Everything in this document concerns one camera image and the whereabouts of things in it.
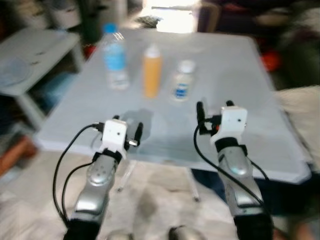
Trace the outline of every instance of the table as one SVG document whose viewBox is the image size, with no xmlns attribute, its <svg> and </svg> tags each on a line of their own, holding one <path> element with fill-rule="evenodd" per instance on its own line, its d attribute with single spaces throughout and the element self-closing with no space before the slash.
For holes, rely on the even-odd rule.
<svg viewBox="0 0 320 240">
<path fill-rule="evenodd" d="M 194 148 L 196 103 L 203 101 L 206 112 L 212 115 L 227 100 L 233 100 L 248 110 L 243 142 L 249 157 L 269 178 L 298 183 L 309 176 L 305 163 L 309 156 L 278 106 L 269 76 L 250 38 L 145 29 L 122 32 L 127 39 L 131 86 L 125 91 L 107 87 L 99 47 L 38 133 L 44 149 L 62 151 L 83 126 L 120 115 L 130 125 L 128 137 L 133 137 L 138 122 L 144 124 L 141 145 L 128 151 L 129 159 L 213 171 Z M 164 59 L 160 91 L 154 99 L 143 96 L 142 84 L 142 57 L 150 43 L 159 46 Z M 198 66 L 189 100 L 179 103 L 170 98 L 170 80 L 178 61 L 183 59 L 192 59 Z M 70 151 L 92 155 L 94 149 L 90 145 L 96 134 L 87 130 Z M 217 152 L 210 146 L 209 137 L 199 136 L 198 141 L 201 151 L 217 163 Z M 257 170 L 254 176 L 262 177 Z"/>
<path fill-rule="evenodd" d="M 84 57 L 80 37 L 75 33 L 24 28 L 0 44 L 0 59 L 19 57 L 30 64 L 30 73 L 21 83 L 0 87 L 0 95 L 15 98 L 32 125 L 40 129 L 45 115 L 28 94 L 68 52 L 80 72 Z"/>
</svg>

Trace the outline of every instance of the blue bottle cap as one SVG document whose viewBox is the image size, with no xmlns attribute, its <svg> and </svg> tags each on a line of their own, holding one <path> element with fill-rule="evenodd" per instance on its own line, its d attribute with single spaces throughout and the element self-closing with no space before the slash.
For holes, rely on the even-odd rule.
<svg viewBox="0 0 320 240">
<path fill-rule="evenodd" d="M 117 32 L 117 25 L 115 23 L 107 23 L 103 25 L 103 31 L 107 34 L 113 34 Z"/>
</svg>

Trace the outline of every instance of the bottle label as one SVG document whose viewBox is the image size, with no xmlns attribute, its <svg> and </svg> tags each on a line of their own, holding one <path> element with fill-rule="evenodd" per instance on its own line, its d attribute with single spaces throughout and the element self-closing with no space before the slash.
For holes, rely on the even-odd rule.
<svg viewBox="0 0 320 240">
<path fill-rule="evenodd" d="M 179 83 L 174 91 L 174 95 L 177 99 L 183 99 L 188 94 L 188 84 Z"/>
<path fill-rule="evenodd" d="M 111 71 L 123 70 L 126 66 L 125 50 L 120 44 L 111 44 L 106 49 L 104 62 Z"/>
</svg>

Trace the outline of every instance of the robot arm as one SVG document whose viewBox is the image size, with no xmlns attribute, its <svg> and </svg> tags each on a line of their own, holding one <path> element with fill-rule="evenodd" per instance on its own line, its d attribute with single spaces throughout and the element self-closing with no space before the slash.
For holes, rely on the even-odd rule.
<svg viewBox="0 0 320 240">
<path fill-rule="evenodd" d="M 142 123 L 137 128 L 135 139 L 131 140 L 127 140 L 128 126 L 124 121 L 114 118 L 100 126 L 103 129 L 100 152 L 93 156 L 93 164 L 87 171 L 85 186 L 77 199 L 63 240 L 97 238 L 108 206 L 109 191 L 115 182 L 117 167 L 122 159 L 127 158 L 129 146 L 137 147 L 140 143 Z"/>
<path fill-rule="evenodd" d="M 218 174 L 225 188 L 226 201 L 237 227 L 238 238 L 272 240 L 271 216 L 262 205 L 263 198 L 253 177 L 253 166 L 247 158 L 247 148 L 240 144 L 246 126 L 247 110 L 234 106 L 232 101 L 227 101 L 226 105 L 222 107 L 221 115 L 210 118 L 211 129 L 207 129 L 203 124 L 206 121 L 203 104 L 197 103 L 199 134 L 211 135 L 210 143 L 218 152 L 217 168 L 223 171 L 218 171 Z M 232 180 L 232 177 L 250 190 L 259 201 Z M 169 239 L 203 240 L 204 237 L 194 229 L 180 226 L 170 230 Z"/>
</svg>

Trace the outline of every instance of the table leg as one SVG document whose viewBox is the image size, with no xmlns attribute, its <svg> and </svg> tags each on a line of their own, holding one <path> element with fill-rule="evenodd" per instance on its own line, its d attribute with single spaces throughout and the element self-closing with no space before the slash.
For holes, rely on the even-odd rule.
<svg viewBox="0 0 320 240">
<path fill-rule="evenodd" d="M 71 50 L 73 56 L 73 62 L 76 70 L 80 73 L 85 63 L 85 57 L 83 55 L 80 42 L 78 42 Z"/>
<path fill-rule="evenodd" d="M 45 115 L 37 106 L 37 104 L 31 99 L 31 97 L 27 93 L 24 93 L 20 96 L 16 96 L 15 100 L 22 108 L 33 127 L 36 130 L 39 130 L 44 123 Z"/>
<path fill-rule="evenodd" d="M 130 178 L 130 175 L 132 174 L 132 172 L 135 169 L 136 163 L 137 163 L 136 160 L 131 160 L 129 162 L 129 166 L 126 168 L 125 173 L 124 173 L 123 177 L 121 178 L 120 185 L 116 189 L 118 192 L 121 192 L 124 189 L 124 187 L 126 186 L 128 180 Z"/>
<path fill-rule="evenodd" d="M 196 202 L 200 202 L 200 196 L 199 196 L 199 192 L 197 189 L 197 185 L 195 183 L 195 179 L 194 176 L 191 173 L 191 169 L 190 168 L 186 168 L 185 169 L 185 173 L 186 173 L 186 177 L 188 178 L 188 182 L 191 188 L 191 192 L 192 192 L 192 197 Z"/>
</svg>

